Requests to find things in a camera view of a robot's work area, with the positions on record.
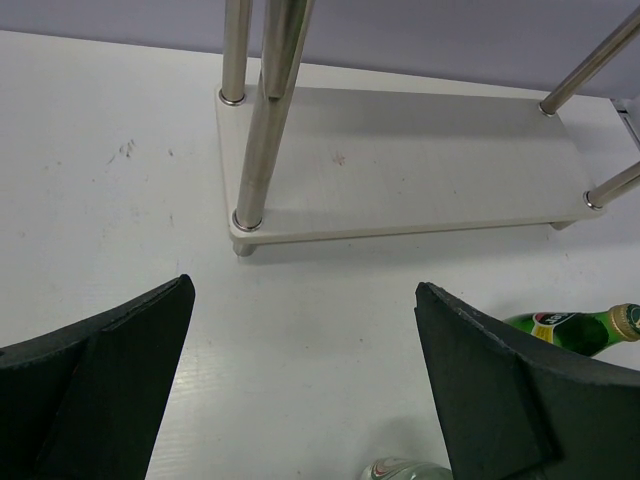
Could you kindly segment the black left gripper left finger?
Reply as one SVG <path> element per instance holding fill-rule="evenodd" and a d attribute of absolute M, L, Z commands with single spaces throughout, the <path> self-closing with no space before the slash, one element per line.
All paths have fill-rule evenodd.
<path fill-rule="evenodd" d="M 181 275 L 3 347 L 2 478 L 145 478 L 194 303 Z"/>

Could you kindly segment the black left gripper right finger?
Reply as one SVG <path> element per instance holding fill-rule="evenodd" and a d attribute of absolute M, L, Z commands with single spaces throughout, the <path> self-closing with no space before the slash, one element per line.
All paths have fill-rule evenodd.
<path fill-rule="evenodd" d="M 432 283 L 416 301 L 454 478 L 638 478 L 638 371 L 553 346 Z"/>

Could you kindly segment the green glass bottle red label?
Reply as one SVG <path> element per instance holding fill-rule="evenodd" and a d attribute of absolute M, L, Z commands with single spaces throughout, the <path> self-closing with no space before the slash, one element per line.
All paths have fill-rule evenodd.
<path fill-rule="evenodd" d="M 615 305 L 603 312 L 536 312 L 504 323 L 563 349 L 594 357 L 623 342 L 639 340 L 639 305 Z"/>

